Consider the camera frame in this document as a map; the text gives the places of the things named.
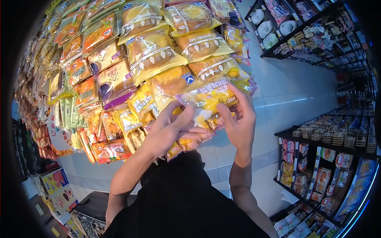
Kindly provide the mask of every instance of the white container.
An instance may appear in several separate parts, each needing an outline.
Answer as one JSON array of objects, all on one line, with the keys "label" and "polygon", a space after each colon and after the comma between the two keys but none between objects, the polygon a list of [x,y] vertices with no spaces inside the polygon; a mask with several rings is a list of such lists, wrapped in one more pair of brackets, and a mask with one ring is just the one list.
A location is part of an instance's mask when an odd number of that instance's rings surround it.
[{"label": "white container", "polygon": [[260,8],[255,10],[254,15],[251,16],[251,21],[256,25],[259,25],[259,23],[261,23],[263,18],[264,18],[264,11],[262,10],[262,8]]},{"label": "white container", "polygon": [[296,29],[296,27],[296,21],[285,21],[280,25],[279,30],[283,36],[286,36],[293,32]]},{"label": "white container", "polygon": [[279,38],[274,34],[270,33],[263,39],[263,46],[266,50],[270,49],[273,45],[275,45],[279,41]]},{"label": "white container", "polygon": [[274,27],[272,26],[270,21],[264,21],[262,22],[258,29],[259,36],[263,39],[265,38],[271,31],[274,31]]}]

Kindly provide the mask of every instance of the hand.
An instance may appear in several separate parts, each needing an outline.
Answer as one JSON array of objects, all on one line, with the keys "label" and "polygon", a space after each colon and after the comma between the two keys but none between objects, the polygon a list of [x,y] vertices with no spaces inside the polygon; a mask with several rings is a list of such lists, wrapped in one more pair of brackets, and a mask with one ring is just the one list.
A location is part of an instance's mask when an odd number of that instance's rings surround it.
[{"label": "hand", "polygon": [[194,126],[192,106],[187,106],[179,115],[173,115],[173,110],[180,106],[179,101],[172,101],[161,111],[142,146],[138,149],[148,153],[152,161],[165,155],[177,139],[199,140],[200,134],[208,133],[207,129]]},{"label": "hand", "polygon": [[[256,121],[253,102],[250,95],[242,92],[233,84],[228,83],[228,87],[238,99],[237,107],[229,109],[225,104],[219,103],[217,110],[224,119],[227,136],[237,148],[237,152],[251,158]],[[236,110],[237,122],[234,121],[231,110]]]}]

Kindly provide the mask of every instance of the person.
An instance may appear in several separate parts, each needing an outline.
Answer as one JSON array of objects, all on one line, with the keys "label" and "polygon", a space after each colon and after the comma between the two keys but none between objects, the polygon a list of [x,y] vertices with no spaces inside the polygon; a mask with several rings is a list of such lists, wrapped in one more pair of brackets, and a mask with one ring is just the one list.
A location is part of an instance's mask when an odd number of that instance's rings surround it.
[{"label": "person", "polygon": [[[218,104],[231,143],[237,148],[230,172],[233,201],[212,187],[195,150],[166,162],[163,156],[178,138],[200,139],[207,130],[194,127],[194,108],[173,101],[160,113],[142,146],[111,180],[103,237],[277,237],[258,207],[251,187],[251,152],[256,114],[251,97],[228,84],[238,99],[237,121],[231,109]],[[142,188],[130,206],[126,198],[138,181]]]}]

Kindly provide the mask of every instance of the snack bag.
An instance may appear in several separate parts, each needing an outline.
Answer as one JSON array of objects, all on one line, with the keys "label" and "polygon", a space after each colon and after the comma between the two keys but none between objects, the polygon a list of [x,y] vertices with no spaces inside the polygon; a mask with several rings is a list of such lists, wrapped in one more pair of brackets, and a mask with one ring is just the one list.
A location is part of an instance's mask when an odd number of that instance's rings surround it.
[{"label": "snack bag", "polygon": [[175,40],[188,63],[201,61],[209,56],[234,53],[215,30],[192,32],[175,37]]},{"label": "snack bag", "polygon": [[68,40],[66,43],[64,43],[62,48],[62,54],[59,59],[59,65],[60,66],[66,66],[66,64],[69,64],[74,59],[78,58],[82,54],[82,36],[76,36],[70,40]]},{"label": "snack bag", "polygon": [[136,86],[167,69],[187,64],[187,60],[174,51],[168,29],[169,26],[164,25],[141,33],[126,43]]},{"label": "snack bag", "polygon": [[117,42],[118,40],[112,40],[89,55],[88,60],[93,75],[98,76],[99,72],[127,58],[126,46],[118,46]]},{"label": "snack bag", "polygon": [[64,73],[68,76],[69,85],[74,85],[91,76],[89,63],[82,57],[65,66]]},{"label": "snack bag", "polygon": [[77,96],[77,107],[89,104],[98,99],[98,89],[94,77],[90,77],[85,81],[74,86],[74,93]]},{"label": "snack bag", "polygon": [[98,83],[103,104],[108,99],[117,98],[117,95],[121,92],[135,91],[134,79],[127,59],[102,71],[98,76]]},{"label": "snack bag", "polygon": [[248,31],[245,21],[231,0],[209,0],[209,5],[223,24]]},{"label": "snack bag", "polygon": [[137,34],[164,25],[161,8],[161,0],[135,0],[125,3],[118,45],[124,44]]},{"label": "snack bag", "polygon": [[96,48],[119,35],[118,14],[113,12],[92,23],[83,32],[82,56],[87,57]]},{"label": "snack bag", "polygon": [[182,3],[166,7],[163,15],[167,24],[173,29],[171,32],[173,37],[199,30],[211,30],[222,24],[201,2]]},{"label": "snack bag", "polygon": [[238,66],[234,58],[229,54],[210,56],[202,61],[188,64],[192,72],[202,80],[209,80],[222,76]]},{"label": "snack bag", "polygon": [[217,104],[224,103],[228,107],[237,104],[237,98],[227,87],[229,81],[226,77],[216,78],[205,86],[176,95],[183,105],[196,107],[193,115],[195,126],[217,114]]}]

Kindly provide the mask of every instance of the black shirt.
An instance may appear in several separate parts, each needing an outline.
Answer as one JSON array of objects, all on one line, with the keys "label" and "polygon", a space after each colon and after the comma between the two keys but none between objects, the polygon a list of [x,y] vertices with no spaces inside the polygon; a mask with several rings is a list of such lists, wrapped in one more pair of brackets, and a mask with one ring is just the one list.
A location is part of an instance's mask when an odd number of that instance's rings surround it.
[{"label": "black shirt", "polygon": [[269,237],[212,187],[196,151],[151,165],[135,202],[122,209],[106,237]]}]

